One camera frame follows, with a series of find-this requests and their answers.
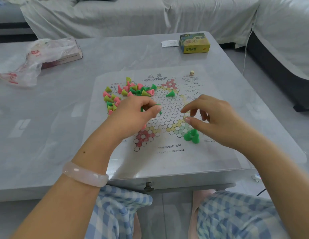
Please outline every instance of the blue checkered pants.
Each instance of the blue checkered pants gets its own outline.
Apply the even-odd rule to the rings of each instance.
[[[150,195],[105,185],[97,197],[85,239],[132,239],[137,209],[151,204]]]
[[[289,238],[271,200],[229,191],[204,200],[196,229],[200,239]]]

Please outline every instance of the white sheet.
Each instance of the white sheet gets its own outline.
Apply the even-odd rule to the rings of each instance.
[[[260,0],[254,32],[290,72],[309,80],[309,0]]]
[[[29,0],[23,15],[38,38],[60,39],[209,31],[245,44],[258,0]]]

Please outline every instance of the table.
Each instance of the table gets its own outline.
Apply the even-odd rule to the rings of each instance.
[[[109,72],[125,77],[142,69],[203,67],[222,99],[296,163],[306,162],[300,147],[211,34],[204,33],[211,43],[207,54],[182,54],[178,47],[161,47],[161,41],[178,40],[180,34],[82,39],[78,44],[83,58],[42,70],[36,87],[18,88],[0,80],[0,201],[41,198],[57,180],[63,164],[98,124],[99,118],[94,119],[89,110],[97,104],[92,102],[100,77]],[[25,43],[0,44],[0,62],[24,48]],[[117,81],[116,77],[107,79]],[[143,190],[151,182],[158,191],[222,188],[255,173],[242,154],[231,149],[219,154],[213,146],[209,149],[214,155],[227,156],[215,160],[207,155],[206,161],[192,156],[157,163],[151,156],[144,160],[112,156],[109,184]]]

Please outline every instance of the cable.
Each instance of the cable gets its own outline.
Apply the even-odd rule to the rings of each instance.
[[[258,193],[256,196],[259,196],[261,193],[263,193],[266,189],[262,190],[260,193]]]
[[[250,39],[250,36],[251,36],[251,34],[252,34],[252,32],[253,32],[253,28],[254,28],[254,26],[255,26],[255,24],[256,24],[257,11],[258,11],[258,9],[256,9],[256,12],[255,12],[255,20],[254,20],[254,23],[253,23],[253,25],[252,25],[252,30],[251,30],[251,32],[250,32],[250,35],[248,36],[248,40]],[[246,41],[246,45],[245,45],[244,67],[243,67],[242,75],[244,74],[244,70],[245,70],[245,60],[246,60],[246,54],[247,54],[247,52],[248,52],[248,50],[247,50],[247,47],[248,47],[248,40]]]

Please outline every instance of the white card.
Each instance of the white card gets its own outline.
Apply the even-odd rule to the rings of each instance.
[[[178,40],[166,40],[161,42],[162,47],[178,47]]]

